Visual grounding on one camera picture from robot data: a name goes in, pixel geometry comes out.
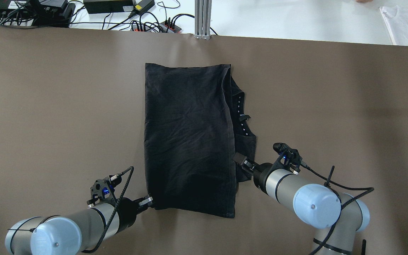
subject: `black power supply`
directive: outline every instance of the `black power supply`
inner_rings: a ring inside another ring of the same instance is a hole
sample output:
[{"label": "black power supply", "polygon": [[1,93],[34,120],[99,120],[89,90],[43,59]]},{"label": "black power supply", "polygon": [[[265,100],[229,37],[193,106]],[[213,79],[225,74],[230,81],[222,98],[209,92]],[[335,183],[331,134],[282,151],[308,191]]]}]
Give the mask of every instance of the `black power supply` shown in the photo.
[{"label": "black power supply", "polygon": [[138,15],[143,15],[146,11],[154,6],[154,0],[141,0],[137,5],[135,5],[135,11]]},{"label": "black power supply", "polygon": [[133,0],[84,0],[89,14],[110,12],[132,12]]}]

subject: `white table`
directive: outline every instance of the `white table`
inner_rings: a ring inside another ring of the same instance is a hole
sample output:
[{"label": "white table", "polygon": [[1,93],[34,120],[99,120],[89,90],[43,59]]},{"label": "white table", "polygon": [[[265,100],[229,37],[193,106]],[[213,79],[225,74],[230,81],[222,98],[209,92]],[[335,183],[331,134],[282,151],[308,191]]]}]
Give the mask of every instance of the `white table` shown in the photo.
[{"label": "white table", "polygon": [[[166,6],[177,6],[173,0],[164,2]],[[180,3],[178,9],[167,9],[169,17],[178,13],[194,15],[193,0],[181,0]],[[219,35],[226,36],[391,45],[379,7],[394,5],[408,7],[408,0],[374,0],[371,3],[357,3],[355,0],[214,0],[211,27]],[[160,22],[165,19],[163,8],[155,6],[150,11]],[[89,15],[82,10],[76,22],[101,22],[106,15]],[[111,22],[120,22],[127,15],[114,13]],[[142,21],[153,22],[154,18],[145,14]],[[194,33],[192,18],[180,17],[176,24],[183,28],[183,33]],[[74,24],[70,27],[101,29],[102,25]]]}]

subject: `brown table surface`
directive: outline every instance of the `brown table surface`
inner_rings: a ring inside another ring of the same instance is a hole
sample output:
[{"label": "brown table surface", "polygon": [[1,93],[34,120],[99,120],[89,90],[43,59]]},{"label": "brown table surface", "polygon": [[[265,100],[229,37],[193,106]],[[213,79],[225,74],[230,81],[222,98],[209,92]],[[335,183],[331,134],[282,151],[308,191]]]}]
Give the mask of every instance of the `brown table surface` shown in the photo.
[{"label": "brown table surface", "polygon": [[[354,254],[361,239],[367,254],[408,254],[408,47],[1,27],[0,254],[17,221],[86,208],[97,178],[133,165],[126,196],[146,195],[146,62],[231,63],[259,137],[256,161],[273,162],[272,144],[286,142],[324,175],[335,165],[334,181],[375,187]],[[306,254],[313,235],[245,182],[235,219],[149,209],[96,254]]]}]

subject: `electronic device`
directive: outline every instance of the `electronic device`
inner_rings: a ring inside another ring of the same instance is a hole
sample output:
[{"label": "electronic device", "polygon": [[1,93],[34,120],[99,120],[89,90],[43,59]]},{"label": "electronic device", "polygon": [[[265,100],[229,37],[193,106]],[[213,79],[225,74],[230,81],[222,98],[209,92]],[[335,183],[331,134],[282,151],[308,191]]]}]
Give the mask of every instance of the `electronic device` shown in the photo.
[{"label": "electronic device", "polygon": [[89,14],[132,12],[133,0],[84,0],[84,6]]},{"label": "electronic device", "polygon": [[67,0],[0,0],[0,22],[32,21],[32,26],[68,27],[75,4]]},{"label": "electronic device", "polygon": [[[356,232],[369,224],[368,207],[359,200],[373,188],[349,188],[315,173],[299,155],[298,150],[285,143],[276,143],[273,149],[279,158],[275,163],[258,164],[236,153],[233,161],[253,176],[254,185],[283,206],[292,210],[306,224],[317,228],[311,255],[352,254]],[[298,175],[300,166],[325,180],[315,184]],[[130,172],[118,199],[114,188],[121,177]],[[75,255],[95,252],[102,241],[130,227],[136,215],[152,207],[150,195],[131,201],[123,195],[128,187],[133,167],[98,179],[91,187],[89,208],[68,216],[33,217],[19,221],[8,229],[5,246],[15,255]],[[353,197],[330,187],[335,184],[350,190],[364,190]]]},{"label": "electronic device", "polygon": [[143,13],[152,8],[154,4],[154,0],[141,0],[135,5],[135,11],[141,16]]},{"label": "electronic device", "polygon": [[182,29],[179,26],[172,24],[170,19],[161,22],[160,26],[163,28],[163,31],[168,31],[168,33],[179,34],[182,31]]}]

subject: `black cable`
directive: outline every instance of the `black cable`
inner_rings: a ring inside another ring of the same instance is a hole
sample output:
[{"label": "black cable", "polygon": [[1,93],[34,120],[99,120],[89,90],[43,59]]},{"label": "black cable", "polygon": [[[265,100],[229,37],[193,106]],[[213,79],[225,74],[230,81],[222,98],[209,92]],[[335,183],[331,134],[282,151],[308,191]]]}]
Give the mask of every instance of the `black cable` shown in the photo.
[{"label": "black cable", "polygon": [[103,24],[102,24],[102,30],[105,27],[105,22],[107,21],[107,18],[111,15],[112,13],[108,13],[107,16],[105,16],[105,19],[103,19]]},{"label": "black cable", "polygon": [[75,16],[75,18],[73,18],[73,21],[71,21],[71,23],[75,22],[75,20],[77,19],[77,17],[78,17],[78,12],[80,12],[81,10],[83,10],[83,9],[85,9],[85,8],[86,8],[86,6],[83,5],[81,8],[79,8],[79,9],[75,12],[74,15],[70,16],[71,18],[72,18],[73,16]]},{"label": "black cable", "polygon": [[81,3],[82,5],[84,5],[84,3],[83,3],[83,2],[78,1],[78,0],[70,0],[70,1],[69,1],[69,3],[71,3],[71,2],[77,2],[77,3]]},{"label": "black cable", "polygon": [[165,8],[165,9],[177,9],[177,8],[180,7],[180,2],[179,2],[178,0],[175,0],[175,1],[179,4],[179,5],[176,6],[176,7],[168,7],[168,6],[165,6],[165,3],[164,3],[163,1],[158,2],[157,5],[160,6],[160,7],[162,7],[162,8]]},{"label": "black cable", "polygon": [[36,16],[39,16],[39,17],[44,18],[44,19],[49,19],[49,20],[51,20],[51,21],[68,21],[68,20],[71,19],[73,16],[76,16],[79,11],[81,11],[81,10],[83,10],[83,9],[85,9],[85,8],[86,8],[85,6],[82,6],[82,7],[79,8],[74,14],[72,14],[72,15],[69,16],[68,18],[64,18],[64,19],[53,19],[53,18],[51,18],[51,17],[47,17],[47,16],[40,15],[39,13],[36,13],[35,11],[29,10],[29,9],[26,9],[26,8],[25,8],[25,9],[26,9],[28,12],[35,14]]},{"label": "black cable", "polygon": [[211,30],[215,35],[218,35],[217,32],[215,32],[215,30],[214,30],[212,27],[210,27],[210,30]]},{"label": "black cable", "polygon": [[143,13],[143,14],[140,15],[140,23],[141,23],[141,17],[142,17],[144,14],[146,14],[146,13],[149,13],[150,15],[152,15],[152,16],[155,18],[155,21],[157,21],[157,23],[160,24],[160,22],[158,22],[157,17],[156,17],[153,13],[151,13],[150,11],[146,11],[145,13]]},{"label": "black cable", "polygon": [[18,19],[18,20],[12,19],[12,20],[10,20],[10,22],[19,21],[19,22],[21,22],[21,23],[24,23],[24,22],[32,21],[32,20],[35,19],[35,18],[36,18],[35,16],[31,16],[31,17],[29,17],[29,18]]},{"label": "black cable", "polygon": [[20,7],[16,8],[15,10],[11,11],[10,13],[7,14],[7,17],[0,22],[0,24],[4,24],[6,21],[8,21],[14,14],[18,14],[18,12],[20,10],[22,10],[27,4],[29,3],[29,1],[27,1],[25,4],[21,5]]},{"label": "black cable", "polygon": [[128,21],[128,20],[131,19],[131,18],[133,18],[135,15],[136,15],[136,12],[135,12],[134,10],[131,11],[131,13],[129,14],[129,16],[128,16],[126,19],[124,19],[124,20],[121,21],[120,23],[117,23],[116,25],[110,27],[108,30],[112,30],[113,28],[118,27],[118,26],[124,24],[126,21]]},{"label": "black cable", "polygon": [[167,19],[168,19],[168,15],[167,15],[167,13],[166,13],[165,3],[163,3],[163,6],[162,6],[162,5],[159,5],[159,3],[157,3],[157,5],[160,6],[160,7],[163,7],[163,8],[165,9],[165,20],[167,20]]},{"label": "black cable", "polygon": [[[316,176],[318,176],[318,177],[324,179],[325,181],[327,181],[327,178],[325,178],[324,176],[318,174],[316,171],[312,170],[311,167],[309,167],[309,166],[304,166],[304,168],[308,169],[310,172],[312,172],[312,173],[315,174]],[[369,190],[369,189],[372,188],[372,187],[369,187],[369,188],[351,188],[351,187],[346,187],[346,186],[343,186],[343,185],[341,185],[341,184],[338,184],[338,183],[336,183],[336,182],[334,182],[334,181],[330,181],[330,183],[331,183],[331,184],[335,184],[336,186],[338,186],[338,187],[340,187],[340,188],[343,188],[343,189],[346,189],[346,190],[350,190],[350,191],[367,191],[367,190]]]},{"label": "black cable", "polygon": [[20,12],[17,13],[16,18],[17,18],[17,26],[21,25],[21,21],[20,21],[20,19],[21,19],[21,13],[20,13]]},{"label": "black cable", "polygon": [[[173,19],[171,20],[171,22],[172,22],[172,24],[173,24],[173,28],[175,27],[175,23],[176,23],[177,19],[180,18],[180,17],[182,17],[182,16],[187,16],[187,17],[194,18],[193,15],[188,14],[188,13],[180,13],[180,14],[177,14],[177,15],[174,16]],[[210,30],[211,30],[215,35],[218,35],[217,32],[215,32],[215,30],[214,30],[212,27],[210,27]]]},{"label": "black cable", "polygon": [[[37,28],[46,28],[46,27],[52,27],[53,25],[73,25],[73,24],[103,24],[103,22],[75,22],[75,23],[54,23],[54,24],[49,24],[49,25],[45,25],[45,26],[35,26],[35,27],[14,27],[14,26],[7,26],[7,25],[3,25],[0,24],[0,26],[2,27],[7,27],[10,29],[22,29],[22,30],[28,30],[28,29],[37,29]],[[113,22],[107,22],[106,24],[117,24],[119,25],[127,25],[130,23],[113,23]]]},{"label": "black cable", "polygon": [[[366,195],[366,194],[368,194],[368,193],[374,191],[374,188],[373,188],[373,187],[369,187],[369,188],[351,188],[351,187],[346,187],[346,186],[343,186],[343,185],[341,185],[341,184],[338,184],[338,183],[336,183],[336,182],[334,182],[334,181],[331,181],[330,178],[332,177],[332,173],[333,173],[333,170],[334,170],[334,166],[332,167],[332,170],[331,170],[331,172],[330,172],[329,178],[325,178],[324,176],[318,174],[316,171],[314,171],[313,169],[311,169],[311,167],[309,167],[309,166],[304,166],[304,168],[308,169],[309,171],[311,171],[311,172],[312,172],[313,174],[315,174],[316,176],[318,176],[318,177],[324,179],[324,180],[326,181],[326,182],[325,182],[326,185],[328,185],[328,183],[330,182],[331,184],[335,184],[336,186],[341,187],[341,188],[346,189],[346,190],[364,191],[363,193],[361,193],[361,194],[359,194],[359,195],[356,195],[356,196],[353,197],[353,198],[350,198],[349,200],[347,200],[347,202],[345,202],[344,204],[342,204],[342,205],[341,205],[341,212],[342,212],[342,210],[344,210],[345,207],[347,207],[347,205],[349,205],[349,204],[352,203],[353,201],[355,201],[355,200],[357,200],[357,199],[363,197],[364,195]],[[333,231],[335,230],[335,227],[336,227],[336,224],[338,223],[338,220],[336,220],[335,224],[333,224],[333,225],[331,226],[331,228],[330,228],[330,230],[328,231],[327,236],[324,238],[324,240],[322,240],[322,242],[319,244],[319,246],[317,246],[316,249],[314,249],[309,255],[314,255],[314,254],[316,254],[320,249],[322,249],[322,247],[324,247],[325,244],[327,244],[328,239],[330,239],[330,236],[333,234]]]},{"label": "black cable", "polygon": [[155,24],[156,22],[154,22],[154,23],[152,23],[152,22],[144,22],[144,24],[146,24],[147,25],[147,27],[149,27],[149,29],[147,29],[146,31],[144,31],[144,32],[147,32],[147,31],[149,31],[149,30],[153,30],[153,31],[155,31],[155,32],[158,32],[158,33],[161,33],[161,32],[163,32],[163,28],[160,26],[160,24]]},{"label": "black cable", "polygon": [[121,28],[121,29],[119,29],[119,31],[122,31],[122,30],[125,30],[125,29],[128,29],[128,28],[131,30],[131,29],[132,29],[132,25],[130,24],[130,26],[128,26],[128,27],[126,27],[126,28]]},{"label": "black cable", "polygon": [[111,214],[110,219],[108,220],[108,223],[105,226],[105,229],[103,230],[103,233],[100,236],[99,241],[97,242],[97,245],[95,245],[95,247],[92,250],[83,250],[83,251],[81,251],[82,253],[94,253],[100,247],[100,244],[102,244],[103,239],[105,238],[105,234],[107,234],[107,231],[110,228],[111,222],[113,221],[113,218],[114,218],[115,214],[118,211],[120,202],[122,201],[122,198],[124,197],[125,191],[127,190],[127,187],[128,187],[129,182],[130,182],[131,175],[133,174],[134,169],[135,169],[134,167],[130,166],[126,171],[123,171],[123,173],[126,173],[126,172],[130,171],[130,173],[128,174],[127,181],[125,183],[124,189],[122,190],[122,193],[120,194],[120,197],[119,197],[118,201],[116,202],[113,213]]}]

